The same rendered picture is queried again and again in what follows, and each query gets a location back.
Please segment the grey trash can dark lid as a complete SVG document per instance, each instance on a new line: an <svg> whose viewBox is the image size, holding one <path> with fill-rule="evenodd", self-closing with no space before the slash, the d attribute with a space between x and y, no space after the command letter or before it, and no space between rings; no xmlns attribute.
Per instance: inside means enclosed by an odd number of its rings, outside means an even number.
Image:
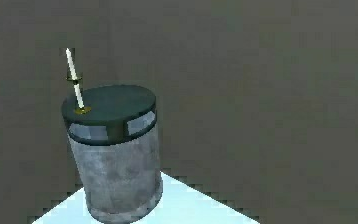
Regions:
<svg viewBox="0 0 358 224"><path fill-rule="evenodd" d="M61 105L70 148L90 215L103 224L132 224L149 214L163 193L156 95L138 85L108 85Z"/></svg>

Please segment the white candle brass holder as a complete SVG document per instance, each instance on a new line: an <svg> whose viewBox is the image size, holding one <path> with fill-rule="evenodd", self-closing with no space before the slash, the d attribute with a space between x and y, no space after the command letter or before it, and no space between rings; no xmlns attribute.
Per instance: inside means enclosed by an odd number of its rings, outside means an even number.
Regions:
<svg viewBox="0 0 358 224"><path fill-rule="evenodd" d="M80 81L82 80L82 78L79 77L76 73L72 51L69 48L67 48L65 50L65 54L67 59L68 70L70 72L70 75L66 78L66 80L73 84L74 93L77 101L77 108L75 109L75 113L76 114L88 113L91 110L91 108L84 104L82 89L80 86Z"/></svg>

